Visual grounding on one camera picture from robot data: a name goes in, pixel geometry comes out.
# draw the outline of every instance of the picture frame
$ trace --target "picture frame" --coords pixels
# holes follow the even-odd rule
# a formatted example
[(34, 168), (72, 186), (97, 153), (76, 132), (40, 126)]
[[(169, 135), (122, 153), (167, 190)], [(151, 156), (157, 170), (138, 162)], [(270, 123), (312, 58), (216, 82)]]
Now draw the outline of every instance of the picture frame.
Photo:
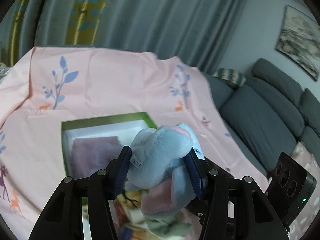
[(290, 5), (284, 19), (276, 50), (298, 64), (314, 81), (320, 69), (320, 27), (313, 19)]

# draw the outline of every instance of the purple cloth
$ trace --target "purple cloth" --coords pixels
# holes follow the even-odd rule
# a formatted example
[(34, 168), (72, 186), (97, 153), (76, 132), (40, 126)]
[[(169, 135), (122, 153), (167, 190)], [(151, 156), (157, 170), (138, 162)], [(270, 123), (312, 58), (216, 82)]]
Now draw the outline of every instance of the purple cloth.
[(117, 136), (75, 139), (71, 152), (73, 178), (86, 178), (105, 169), (122, 148)]

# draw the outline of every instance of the blue plush toy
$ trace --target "blue plush toy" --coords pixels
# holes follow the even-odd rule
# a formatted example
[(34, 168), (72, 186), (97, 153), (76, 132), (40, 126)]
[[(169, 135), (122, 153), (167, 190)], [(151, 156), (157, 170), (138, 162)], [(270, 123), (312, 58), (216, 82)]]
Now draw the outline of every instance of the blue plush toy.
[(196, 135), (184, 123), (143, 129), (133, 140), (125, 190), (151, 190), (141, 201), (146, 217), (172, 216), (196, 197), (182, 160), (192, 147), (204, 159)]

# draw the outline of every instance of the plush toy tag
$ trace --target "plush toy tag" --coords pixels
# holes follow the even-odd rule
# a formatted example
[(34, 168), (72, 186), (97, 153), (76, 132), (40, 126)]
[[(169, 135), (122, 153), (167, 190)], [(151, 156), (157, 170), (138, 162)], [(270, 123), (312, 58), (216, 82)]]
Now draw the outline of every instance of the plush toy tag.
[(139, 161), (139, 159), (135, 155), (132, 155), (130, 162), (132, 163), (133, 166), (135, 166), (138, 169), (143, 164), (141, 161)]

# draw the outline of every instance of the polka dot fabric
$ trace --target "polka dot fabric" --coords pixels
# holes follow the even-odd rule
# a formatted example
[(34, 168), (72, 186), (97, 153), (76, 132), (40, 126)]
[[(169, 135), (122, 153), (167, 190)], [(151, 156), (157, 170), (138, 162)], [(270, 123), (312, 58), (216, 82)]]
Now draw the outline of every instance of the polka dot fabric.
[(291, 158), (309, 171), (317, 180), (313, 194), (301, 213), (290, 225), (290, 232), (288, 233), (289, 239), (298, 240), (308, 230), (320, 210), (320, 168), (314, 156), (309, 153), (300, 142), (297, 143), (293, 150)]

